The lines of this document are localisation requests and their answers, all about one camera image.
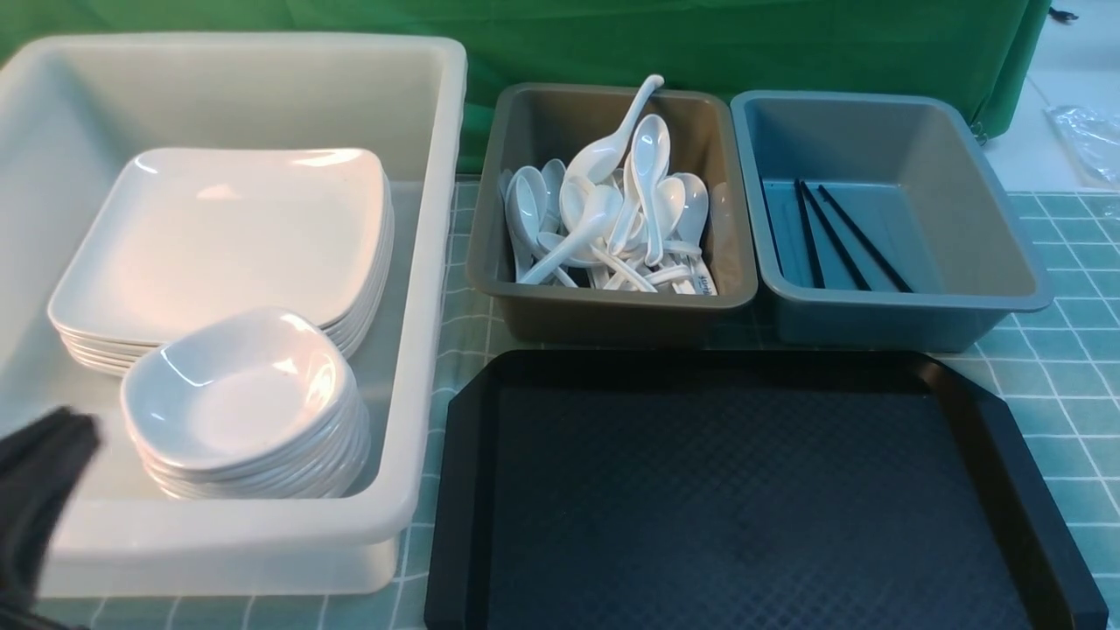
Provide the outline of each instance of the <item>blue plastic bin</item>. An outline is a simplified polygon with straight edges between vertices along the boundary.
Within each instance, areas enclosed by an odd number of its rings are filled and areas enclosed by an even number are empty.
[[[746,92],[731,101],[762,279],[787,343],[960,352],[1012,312],[1053,302],[1046,272],[961,115],[917,96]],[[855,267],[810,212],[804,180]],[[900,293],[818,193],[823,184],[911,286]]]

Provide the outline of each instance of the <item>green backdrop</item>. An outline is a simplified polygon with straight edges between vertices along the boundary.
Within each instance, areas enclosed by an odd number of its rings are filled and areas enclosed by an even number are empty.
[[[978,135],[1010,124],[1049,0],[0,0],[0,59],[46,35],[347,30],[441,35],[469,55],[460,170],[512,83],[923,94]]]

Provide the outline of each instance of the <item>plastic spoon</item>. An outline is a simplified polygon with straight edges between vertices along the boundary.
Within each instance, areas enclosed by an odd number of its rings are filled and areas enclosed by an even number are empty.
[[[547,232],[541,232],[541,248],[543,248],[545,251],[554,250],[556,248],[560,247],[560,243],[562,241],[563,237],[560,237],[559,234],[549,234]],[[568,265],[569,267],[590,269],[592,275],[597,274],[598,271],[607,274],[607,269],[609,268],[619,278],[619,281],[615,285],[615,288],[622,285],[623,281],[629,281],[632,284],[638,285],[638,288],[641,290],[647,293],[653,293],[657,290],[653,285],[651,285],[650,282],[645,281],[642,278],[642,274],[635,271],[634,268],[628,267],[623,260],[618,259],[617,257],[613,257],[606,251],[604,251],[601,239],[599,244],[588,245],[586,248],[581,248],[580,250],[576,251],[576,253],[568,257],[564,263]],[[595,288],[605,288],[606,285],[609,284],[610,280],[613,280],[613,277],[600,278],[600,280],[596,280],[592,277],[591,280],[592,280],[591,284],[592,286],[595,286]]]
[[[641,258],[632,258],[632,259],[627,260],[626,261],[626,266],[629,267],[631,269],[634,269],[635,271],[637,271],[642,277],[645,277],[645,276],[650,275],[650,269],[647,267],[645,267],[645,265],[642,262]],[[610,281],[607,282],[607,285],[605,287],[603,287],[603,288],[608,289],[608,290],[619,289],[619,288],[622,288],[622,286],[624,284],[626,284],[626,281],[627,281],[627,278],[623,277],[622,275],[616,274],[613,278],[610,278]]]
[[[675,174],[684,184],[684,207],[681,212],[681,220],[676,224],[676,235],[680,243],[696,248],[696,253],[688,256],[688,263],[696,276],[697,285],[703,295],[717,295],[716,282],[712,280],[711,271],[704,263],[702,251],[700,250],[700,238],[703,235],[704,225],[708,224],[709,197],[708,187],[703,179],[691,173]]]
[[[657,183],[657,195],[661,203],[656,205],[660,210],[657,215],[657,228],[661,233],[661,241],[664,243],[680,223],[684,214],[684,204],[688,203],[688,192],[684,182],[678,176],[665,177]]]
[[[563,161],[559,159],[550,159],[541,168],[544,189],[549,195],[548,207],[541,217],[542,232],[556,232],[560,228],[560,186],[563,184],[564,170]]]
[[[634,226],[631,228],[631,235],[626,239],[626,247],[619,254],[623,258],[638,257],[645,258],[645,216],[642,213],[634,219]]]
[[[579,225],[579,217],[584,214],[587,197],[591,195],[594,189],[595,184],[587,177],[577,175],[564,178],[564,183],[560,186],[560,220],[569,232]]]
[[[634,182],[637,185],[637,196],[645,214],[645,231],[648,243],[645,251],[645,263],[654,266],[661,262],[664,248],[661,238],[657,209],[661,203],[656,194],[657,182],[669,170],[669,127],[664,119],[652,113],[642,119],[634,131],[634,142],[631,152],[634,156]]]
[[[636,269],[629,266],[627,266],[627,269],[631,269],[632,271],[637,274],[638,277],[642,278],[642,282],[648,284],[651,287],[653,285],[661,285],[664,282],[676,282],[681,281],[682,279],[683,281],[688,281],[688,279],[692,277],[692,272],[689,270],[687,265],[673,265],[672,267],[665,267],[656,271],[646,271],[644,274],[637,271]],[[615,275],[613,278],[610,278],[610,281],[607,282],[603,288],[608,290],[619,289],[626,282],[631,284],[632,290],[634,288],[637,288],[640,290],[645,290],[644,288],[642,288],[641,284],[633,281],[631,276],[623,274]]]
[[[576,157],[571,159],[571,164],[568,165],[566,178],[580,176],[587,177],[592,183],[599,183],[609,177],[610,172],[618,168],[618,164],[623,160],[623,155],[626,152],[626,147],[629,143],[631,133],[634,131],[634,123],[637,122],[637,117],[642,113],[642,108],[645,106],[645,102],[650,100],[650,95],[653,94],[654,90],[664,84],[665,80],[660,74],[647,76],[642,82],[637,94],[634,95],[634,101],[631,102],[629,110],[627,110],[618,129],[610,136],[599,138],[576,154]]]
[[[523,211],[519,207],[519,200],[522,198],[522,195],[517,189],[522,186],[525,187],[524,198],[532,197],[529,183],[522,177],[514,177],[510,185],[511,194],[505,200],[505,225],[510,232],[510,244],[513,247],[514,279],[517,281],[521,281],[521,278],[533,265],[531,243],[536,242],[536,233],[540,231],[540,221],[536,217],[535,209],[528,212],[529,209]]]
[[[564,194],[563,188],[575,185],[577,184],[566,182],[560,191],[561,196]],[[576,224],[575,229],[564,237],[556,249],[534,265],[519,282],[523,285],[541,284],[553,269],[562,265],[573,252],[599,238],[606,226],[618,215],[618,209],[622,204],[623,200],[618,191],[610,186],[596,186],[588,196],[587,205],[584,207],[579,223]]]
[[[672,253],[675,256],[702,256],[703,250],[700,245],[693,245],[685,243],[684,241],[665,241],[665,253]]]
[[[524,269],[524,271],[528,271],[533,265],[533,256],[540,249],[540,209],[543,207],[544,203],[548,203],[547,193],[544,193],[544,179],[541,177],[540,172],[531,166],[526,166],[514,174],[512,187],[511,203],[506,205],[506,209],[514,209],[515,217],[511,219],[507,212],[506,221],[512,226],[511,231],[513,232],[514,243],[521,241],[522,256],[526,253],[529,256]],[[514,265],[520,267],[517,262],[517,245],[514,244],[513,259]],[[517,278],[524,276],[524,271],[519,274]],[[557,268],[552,275],[564,286],[578,286],[563,269]]]
[[[561,186],[560,214],[564,217],[564,223],[570,223],[571,230],[575,230],[575,228],[579,224],[580,216],[585,212],[590,194],[596,187],[597,186],[591,184],[586,177],[573,177],[568,182],[564,182]],[[612,198],[620,198],[620,193],[618,193],[617,189],[614,191],[615,193],[612,195]],[[541,247],[549,251],[559,247],[559,243],[562,241],[559,237],[547,235],[545,232],[541,232],[538,238]],[[572,267],[591,269],[591,280],[596,288],[609,280],[609,278],[605,276],[606,270],[601,268],[603,265],[610,267],[615,270],[615,272],[620,272],[642,285],[637,274],[631,274],[628,268],[624,269],[624,262],[620,259],[607,254],[606,251],[603,251],[600,245],[595,243],[588,243],[587,247],[577,248],[572,254],[568,257],[567,263]],[[646,288],[654,290],[653,287],[647,284],[642,288],[643,290]]]
[[[607,250],[610,253],[618,256],[626,249],[640,204],[637,184],[634,179],[634,154],[628,154],[626,161],[623,163],[623,209],[618,213],[618,222],[607,237]]]

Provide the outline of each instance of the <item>stack of plates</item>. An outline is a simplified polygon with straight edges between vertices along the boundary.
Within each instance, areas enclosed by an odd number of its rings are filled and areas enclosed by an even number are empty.
[[[137,361],[121,386],[144,467],[177,499],[340,497],[370,454],[354,373],[321,331],[261,308]]]
[[[47,308],[78,363],[121,376],[148,352],[262,306],[349,356],[389,275],[393,207],[361,149],[156,149],[133,159]]]

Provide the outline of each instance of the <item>gray plastic bin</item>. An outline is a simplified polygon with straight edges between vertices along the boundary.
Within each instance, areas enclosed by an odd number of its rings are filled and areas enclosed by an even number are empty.
[[[746,92],[731,101],[763,281],[782,341],[959,352],[1008,313],[1045,308],[1049,282],[960,114],[916,96]],[[857,290],[810,217],[802,179],[871,290]],[[823,184],[914,293],[899,293],[818,194]]]
[[[467,279],[493,296],[514,336],[597,345],[681,346],[704,341],[711,324],[743,307],[758,289],[738,149],[730,111],[697,92],[657,91],[644,113],[659,113],[672,139],[670,173],[694,173],[708,185],[711,215],[701,240],[718,296],[519,285],[498,193],[498,176],[524,165],[564,164],[618,128],[636,90],[521,84],[497,101],[483,168]]]

